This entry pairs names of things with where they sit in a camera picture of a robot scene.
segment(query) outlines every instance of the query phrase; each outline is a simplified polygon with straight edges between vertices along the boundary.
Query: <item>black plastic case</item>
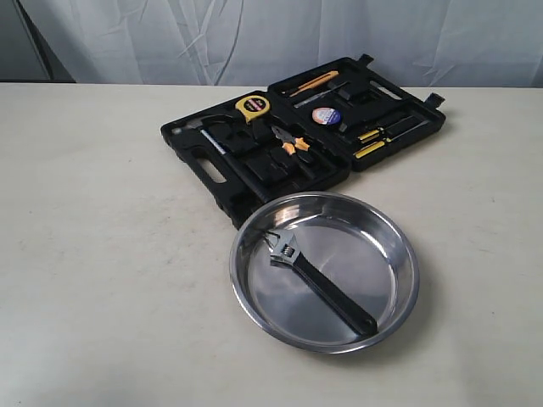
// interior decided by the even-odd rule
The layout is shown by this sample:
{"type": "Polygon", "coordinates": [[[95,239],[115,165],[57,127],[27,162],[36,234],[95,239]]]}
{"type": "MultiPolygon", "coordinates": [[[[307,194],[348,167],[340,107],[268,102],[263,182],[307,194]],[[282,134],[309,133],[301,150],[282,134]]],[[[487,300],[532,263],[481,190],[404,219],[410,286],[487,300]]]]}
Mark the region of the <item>black plastic case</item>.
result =
{"type": "Polygon", "coordinates": [[[219,207],[239,228],[263,202],[251,192],[199,130],[182,129],[190,120],[202,120],[204,128],[245,170],[278,198],[294,192],[328,189],[347,178],[351,170],[362,171],[402,148],[438,131],[445,116],[437,110],[444,99],[432,93],[421,101],[385,80],[367,66],[372,58],[358,61],[343,58],[274,83],[267,92],[251,92],[266,98],[271,109],[248,124],[235,103],[244,96],[163,125],[162,136],[177,156],[188,164],[214,195],[219,207]],[[315,89],[290,97],[294,89],[337,70],[339,75],[315,89]],[[317,100],[294,105],[332,89],[317,100]],[[312,118],[316,108],[337,109],[342,120],[335,125],[319,125],[312,118]],[[289,156],[283,142],[271,130],[276,125],[295,137],[303,137],[311,147],[289,156]],[[359,136],[379,129],[372,140],[363,143],[359,136]],[[354,154],[364,147],[379,146],[361,158],[354,154]],[[202,166],[209,160],[223,175],[215,182],[202,166]]]}

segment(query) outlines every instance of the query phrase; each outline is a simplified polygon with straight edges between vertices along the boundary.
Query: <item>tool kit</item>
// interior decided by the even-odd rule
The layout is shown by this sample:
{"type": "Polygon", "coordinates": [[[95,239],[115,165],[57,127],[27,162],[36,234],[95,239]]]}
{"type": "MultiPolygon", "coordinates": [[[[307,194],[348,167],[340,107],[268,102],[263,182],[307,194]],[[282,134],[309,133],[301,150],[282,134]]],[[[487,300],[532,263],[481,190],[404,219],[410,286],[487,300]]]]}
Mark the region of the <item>tool kit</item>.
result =
{"type": "Polygon", "coordinates": [[[274,198],[326,190],[441,128],[441,96],[415,98],[370,70],[371,62],[338,59],[172,121],[161,133],[239,228],[274,198]]]}

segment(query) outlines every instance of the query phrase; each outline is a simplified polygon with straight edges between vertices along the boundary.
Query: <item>wrench jaw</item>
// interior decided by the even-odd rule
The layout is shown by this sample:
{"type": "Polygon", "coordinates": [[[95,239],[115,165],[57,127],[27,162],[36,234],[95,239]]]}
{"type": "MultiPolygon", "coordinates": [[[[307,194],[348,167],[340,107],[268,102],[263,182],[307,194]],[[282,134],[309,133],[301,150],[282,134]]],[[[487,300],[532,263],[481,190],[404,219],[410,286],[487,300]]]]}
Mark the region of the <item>wrench jaw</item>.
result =
{"type": "Polygon", "coordinates": [[[274,229],[266,232],[265,237],[271,254],[271,264],[293,267],[300,250],[293,231],[274,229]]]}

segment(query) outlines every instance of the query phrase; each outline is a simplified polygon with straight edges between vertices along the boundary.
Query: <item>bowl rim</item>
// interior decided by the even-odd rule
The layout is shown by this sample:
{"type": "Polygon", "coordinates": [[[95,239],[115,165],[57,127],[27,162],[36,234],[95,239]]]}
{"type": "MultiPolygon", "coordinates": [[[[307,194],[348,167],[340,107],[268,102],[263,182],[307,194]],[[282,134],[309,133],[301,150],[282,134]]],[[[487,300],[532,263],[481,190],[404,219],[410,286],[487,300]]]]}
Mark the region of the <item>bowl rim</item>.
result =
{"type": "Polygon", "coordinates": [[[317,352],[317,353],[323,353],[323,354],[344,354],[349,352],[354,352],[356,350],[369,348],[377,343],[382,342],[386,337],[390,336],[392,333],[398,330],[401,325],[406,321],[409,314],[412,312],[413,308],[415,307],[415,303],[417,302],[418,298],[418,291],[420,286],[420,273],[419,273],[419,267],[417,262],[417,256],[415,255],[415,251],[407,239],[407,236],[404,234],[404,232],[383,212],[381,212],[379,209],[374,208],[370,204],[361,201],[360,199],[352,198],[350,196],[336,193],[336,192],[321,192],[321,191],[315,191],[315,192],[297,192],[290,195],[285,195],[280,198],[276,198],[269,203],[266,203],[262,205],[260,208],[258,208],[239,228],[238,233],[236,234],[232,248],[230,251],[230,282],[232,284],[232,288],[234,291],[234,294],[236,295],[236,298],[238,299],[239,304],[244,309],[245,313],[249,316],[253,322],[260,327],[264,332],[268,333],[269,335],[273,336],[274,338],[280,340],[283,343],[289,344],[291,346],[294,346],[296,348],[300,348],[303,350],[309,350],[311,352],[317,352]],[[238,246],[244,237],[244,233],[247,231],[249,226],[260,216],[262,216],[263,213],[267,212],[270,207],[276,206],[278,204],[283,204],[287,201],[294,200],[296,198],[310,198],[310,197],[319,197],[319,198],[333,198],[333,199],[343,199],[346,201],[350,201],[353,204],[358,204],[365,209],[369,209],[372,211],[375,215],[382,218],[382,220],[385,221],[385,223],[388,224],[388,226],[400,237],[400,240],[404,243],[409,260],[411,262],[411,268],[413,271],[413,278],[411,280],[411,291],[409,294],[409,298],[406,301],[406,306],[401,312],[401,314],[398,316],[396,321],[394,321],[390,326],[388,326],[384,331],[379,331],[376,335],[368,338],[363,338],[361,341],[353,342],[353,343],[345,343],[341,345],[319,345],[314,343],[306,343],[301,341],[296,341],[295,339],[282,334],[278,330],[274,329],[274,327],[269,324],[267,321],[264,320],[260,316],[260,314],[251,306],[249,301],[246,299],[244,295],[244,290],[242,289],[241,283],[238,279],[238,273],[236,268],[236,258],[237,258],[237,251],[238,246]]]}

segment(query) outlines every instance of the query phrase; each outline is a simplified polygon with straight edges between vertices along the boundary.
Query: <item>stainless steel bowl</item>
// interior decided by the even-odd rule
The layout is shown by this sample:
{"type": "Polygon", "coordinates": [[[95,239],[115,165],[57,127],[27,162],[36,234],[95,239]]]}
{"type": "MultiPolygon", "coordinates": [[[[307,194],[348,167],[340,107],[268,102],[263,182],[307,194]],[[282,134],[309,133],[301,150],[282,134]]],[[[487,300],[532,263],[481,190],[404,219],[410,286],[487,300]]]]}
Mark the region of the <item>stainless steel bowl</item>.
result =
{"type": "Polygon", "coordinates": [[[239,303],[273,337],[315,352],[341,354],[383,341],[417,301],[419,275],[406,236],[386,215],[357,199],[302,192],[258,209],[239,230],[230,255],[239,303]],[[301,252],[378,322],[354,332],[291,270],[270,265],[263,230],[294,230],[301,252]]]}

